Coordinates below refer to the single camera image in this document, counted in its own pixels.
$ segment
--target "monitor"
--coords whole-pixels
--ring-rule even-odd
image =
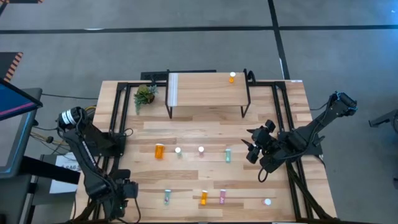
[[[39,100],[0,79],[0,121],[42,106]]]

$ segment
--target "gray floor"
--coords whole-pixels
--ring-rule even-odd
[[[280,26],[398,24],[394,0],[274,0]],[[87,29],[173,26],[269,26],[266,0],[52,0],[10,4],[0,29]],[[311,107],[335,90],[358,100],[359,110],[322,133],[326,171],[338,216],[396,223],[398,137],[391,125],[368,120],[397,109],[398,30],[282,31],[291,79],[302,79]],[[282,78],[273,31],[135,34],[0,35],[0,51],[23,52],[12,83],[46,93],[96,97],[103,80],[135,80],[149,70],[249,68],[257,78]],[[43,96],[40,125],[59,112],[95,101]],[[51,153],[30,141],[27,155]],[[37,209],[34,223],[62,222],[70,204]],[[43,214],[53,214],[45,219]]]

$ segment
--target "succulent plant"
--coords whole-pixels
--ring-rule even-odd
[[[137,93],[134,94],[134,103],[136,105],[136,113],[139,115],[141,105],[152,103],[155,99],[155,95],[158,93],[157,86],[140,85]]]

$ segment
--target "wooden tabletop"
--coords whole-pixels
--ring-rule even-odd
[[[248,93],[243,72],[170,73],[169,106],[246,106]]]
[[[312,117],[304,85],[288,81],[286,84],[295,126],[306,125]],[[115,81],[105,81],[101,87],[94,125],[102,131],[109,128],[116,85]],[[139,116],[134,111],[134,97],[131,94],[126,128],[132,128],[134,134],[127,139],[119,167],[131,169],[131,180],[139,183],[137,201],[142,213],[141,222],[295,220],[285,166],[260,183],[257,180],[260,165],[246,160],[248,150],[241,142],[241,139],[250,140],[251,135],[246,129],[258,128],[267,119],[277,123],[271,88],[250,87],[250,91],[252,104],[245,118],[241,117],[240,108],[236,106],[184,106],[174,109],[171,120],[164,106],[164,87],[159,87],[154,102],[143,106]],[[281,93],[279,96],[284,111]],[[154,158],[157,143],[165,144],[164,159],[161,161]],[[205,148],[203,157],[198,153],[198,146]],[[182,149],[181,158],[174,152],[176,147]],[[232,152],[230,164],[225,162],[224,151],[227,148]],[[335,216],[323,165],[313,156],[303,156],[302,160],[309,190],[325,211]],[[172,191],[169,205],[164,205],[165,189]],[[226,189],[224,205],[219,204],[220,189]],[[208,191],[205,206],[200,205],[202,190]],[[302,195],[297,191],[305,216]],[[262,204],[265,198],[271,199],[270,206]],[[85,208],[87,199],[81,175],[76,194],[77,214]],[[123,219],[135,222],[137,218],[134,201],[130,199]]]

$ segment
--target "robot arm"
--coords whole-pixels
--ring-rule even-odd
[[[58,135],[70,146],[84,173],[85,190],[93,203],[102,204],[105,220],[114,220],[124,216],[127,198],[136,198],[138,184],[130,182],[130,170],[113,170],[111,175],[100,169],[92,152],[112,154],[124,144],[124,134],[110,136],[96,128],[86,111],[76,107],[61,113],[58,117]]]
[[[306,126],[279,133],[278,139],[269,135],[275,130],[275,124],[267,120],[265,127],[248,130],[252,133],[254,143],[243,140],[249,150],[246,158],[255,164],[261,151],[263,157],[260,165],[271,173],[286,160],[294,162],[304,154],[321,154],[320,142],[323,137],[319,138],[318,132],[336,118],[354,115],[356,110],[356,101],[345,93],[336,92],[329,97],[326,110],[321,115]]]

